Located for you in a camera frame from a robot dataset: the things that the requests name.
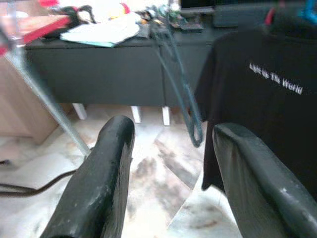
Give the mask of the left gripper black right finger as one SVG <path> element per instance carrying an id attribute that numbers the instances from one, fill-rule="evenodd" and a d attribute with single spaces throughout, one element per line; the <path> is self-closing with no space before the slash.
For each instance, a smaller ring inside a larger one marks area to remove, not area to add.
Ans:
<path id="1" fill-rule="evenodd" d="M 242 237 L 316 237 L 316 201 L 260 138 L 234 123 L 217 124 L 212 138 Z"/>

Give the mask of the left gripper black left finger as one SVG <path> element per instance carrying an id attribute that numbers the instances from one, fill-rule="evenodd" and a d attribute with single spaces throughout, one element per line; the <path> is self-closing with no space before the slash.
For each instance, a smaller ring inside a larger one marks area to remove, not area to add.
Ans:
<path id="1" fill-rule="evenodd" d="M 119 238 L 126 211 L 134 122 L 112 117 L 69 180 L 43 238 Z"/>

